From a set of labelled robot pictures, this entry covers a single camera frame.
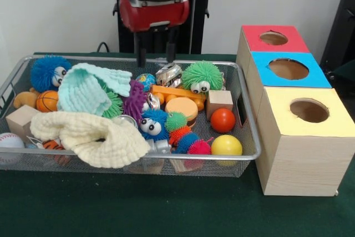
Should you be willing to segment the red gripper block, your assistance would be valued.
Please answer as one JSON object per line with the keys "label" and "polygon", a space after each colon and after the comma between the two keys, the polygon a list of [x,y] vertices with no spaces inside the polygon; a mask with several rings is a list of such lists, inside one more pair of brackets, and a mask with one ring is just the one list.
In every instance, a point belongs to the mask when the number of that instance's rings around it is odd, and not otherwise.
{"label": "red gripper block", "polygon": [[119,13],[123,25],[134,33],[134,49],[138,67],[145,67],[145,33],[150,28],[166,26],[170,28],[166,44],[167,62],[176,56],[176,40],[179,26],[189,16],[189,0],[169,0],[163,2],[141,0],[119,0]]}

